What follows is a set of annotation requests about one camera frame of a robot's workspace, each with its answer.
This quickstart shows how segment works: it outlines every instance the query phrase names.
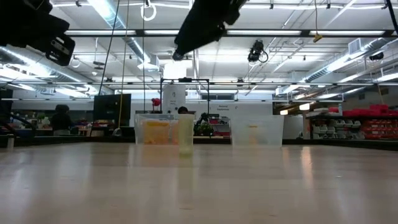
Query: lamp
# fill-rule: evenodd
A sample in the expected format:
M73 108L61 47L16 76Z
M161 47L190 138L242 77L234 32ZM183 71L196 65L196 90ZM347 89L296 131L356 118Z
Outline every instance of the lamp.
M310 104L306 103L304 105L300 105L300 110L310 110Z

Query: ceiling beam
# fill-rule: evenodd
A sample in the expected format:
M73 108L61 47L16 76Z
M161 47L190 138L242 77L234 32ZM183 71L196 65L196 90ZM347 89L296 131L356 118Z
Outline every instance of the ceiling beam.
M177 29L121 29L114 32L110 29L71 29L66 31L70 37L175 37ZM347 30L347 29L322 29L318 33L323 38L379 38L397 37L394 30ZM224 37L302 37L314 38L315 30L309 29L230 29Z

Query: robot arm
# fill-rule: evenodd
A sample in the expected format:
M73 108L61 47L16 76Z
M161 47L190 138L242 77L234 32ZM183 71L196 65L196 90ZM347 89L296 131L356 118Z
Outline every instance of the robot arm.
M65 35L69 23L49 13L49 0L0 1L3 33L0 46L7 44L37 49L53 62L66 66L72 57L75 41Z
M174 42L177 49L174 60L213 41L225 34L225 23L233 25L239 18L239 10L247 0L196 0L185 18Z

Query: transparent container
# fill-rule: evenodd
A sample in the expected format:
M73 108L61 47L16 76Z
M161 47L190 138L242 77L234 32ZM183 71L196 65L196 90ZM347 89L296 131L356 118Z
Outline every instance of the transparent container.
M181 154L193 152L192 114L136 114L136 144L178 146Z
M235 117L230 124L233 146L282 146L284 116Z

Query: window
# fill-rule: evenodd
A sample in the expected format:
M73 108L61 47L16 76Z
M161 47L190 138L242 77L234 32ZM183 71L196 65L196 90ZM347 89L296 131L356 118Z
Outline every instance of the window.
M210 100L234 100L235 94L231 93L231 94L210 94ZM207 100L208 96L206 93L201 95L201 98L203 100Z
M207 93L202 94L202 95L201 95L201 98L202 98L203 100L208 100L208 95L207 95ZM210 94L210 100L217 100L217 95L216 95L216 94Z

